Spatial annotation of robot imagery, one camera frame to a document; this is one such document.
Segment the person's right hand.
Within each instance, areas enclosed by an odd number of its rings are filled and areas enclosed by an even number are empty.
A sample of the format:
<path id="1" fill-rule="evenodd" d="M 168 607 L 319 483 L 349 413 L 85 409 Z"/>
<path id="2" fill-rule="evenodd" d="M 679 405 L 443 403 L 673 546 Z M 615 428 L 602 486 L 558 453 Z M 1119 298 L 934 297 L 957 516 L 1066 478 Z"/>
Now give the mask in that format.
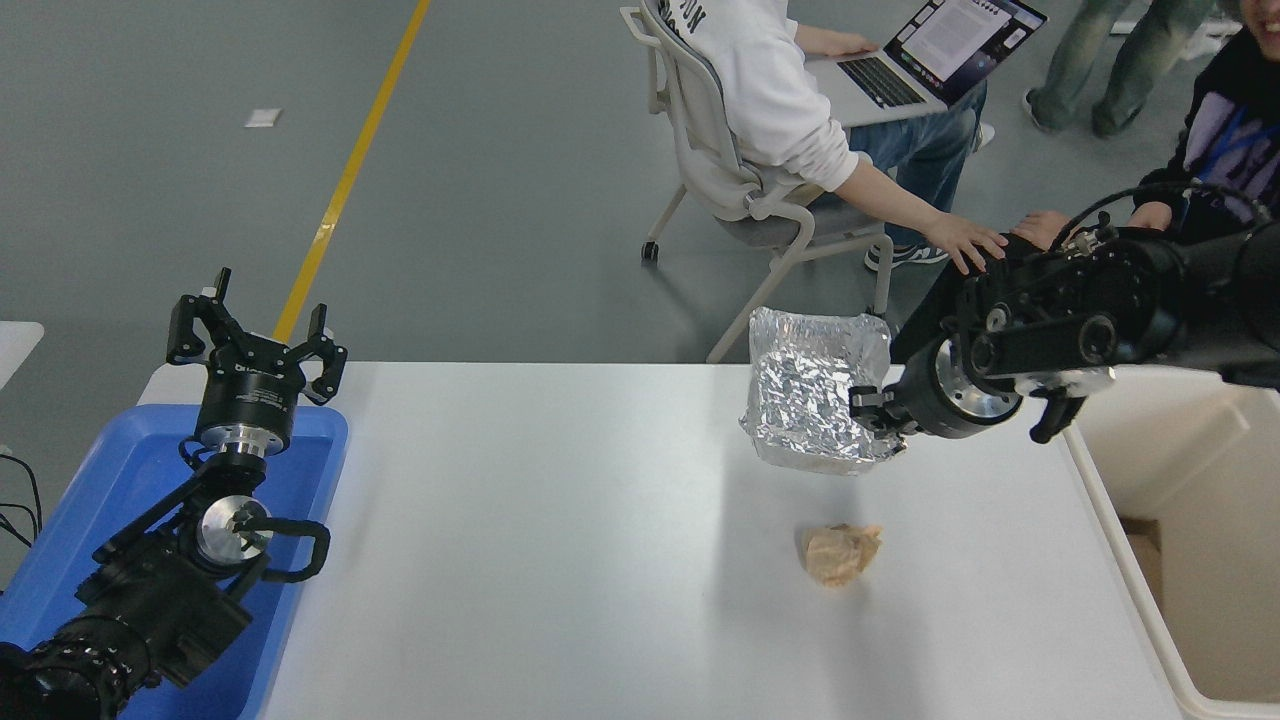
<path id="1" fill-rule="evenodd" d="M 937 213 L 919 232 L 945 251 L 963 275 L 986 272 L 988 261 L 1004 259 L 1009 246 L 1001 233 L 951 213 Z"/>

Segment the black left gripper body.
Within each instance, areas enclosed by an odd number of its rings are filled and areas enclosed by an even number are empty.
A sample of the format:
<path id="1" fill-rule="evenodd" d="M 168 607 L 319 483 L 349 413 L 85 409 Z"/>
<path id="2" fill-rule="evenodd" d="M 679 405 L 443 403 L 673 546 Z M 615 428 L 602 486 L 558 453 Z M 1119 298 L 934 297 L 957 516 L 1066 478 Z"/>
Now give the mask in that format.
<path id="1" fill-rule="evenodd" d="M 243 425 L 291 438 L 302 373 L 285 361 L 287 352 L 284 345 L 259 336 L 216 345 L 207 360 L 197 437 Z"/>

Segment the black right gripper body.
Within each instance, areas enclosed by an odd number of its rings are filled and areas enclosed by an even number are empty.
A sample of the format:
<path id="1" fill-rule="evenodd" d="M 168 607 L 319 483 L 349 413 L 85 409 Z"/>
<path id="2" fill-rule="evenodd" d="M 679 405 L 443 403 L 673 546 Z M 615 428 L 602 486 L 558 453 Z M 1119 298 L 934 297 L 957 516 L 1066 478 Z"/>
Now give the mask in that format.
<path id="1" fill-rule="evenodd" d="M 911 356 L 896 387 L 922 433 L 963 439 L 1001 423 L 1001 395 L 982 389 L 968 377 L 951 340 L 940 340 Z"/>

